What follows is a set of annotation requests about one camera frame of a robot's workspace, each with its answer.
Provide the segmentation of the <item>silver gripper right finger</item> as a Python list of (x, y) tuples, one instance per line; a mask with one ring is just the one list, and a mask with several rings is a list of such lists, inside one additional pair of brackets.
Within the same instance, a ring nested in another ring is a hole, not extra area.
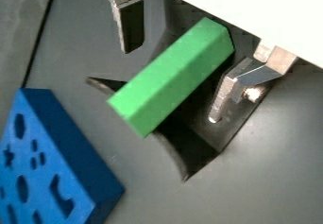
[(217, 123), (230, 108), (230, 101), (238, 103), (246, 98), (256, 103), (265, 94), (264, 84), (280, 78), (296, 60), (297, 56), (281, 47), (260, 43), (253, 58), (244, 58), (222, 76), (208, 120)]

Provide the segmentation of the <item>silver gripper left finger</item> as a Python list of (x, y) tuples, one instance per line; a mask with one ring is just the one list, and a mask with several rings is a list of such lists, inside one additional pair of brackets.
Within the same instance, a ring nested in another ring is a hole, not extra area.
[(118, 28), (121, 50), (137, 49), (144, 42), (144, 0), (108, 0)]

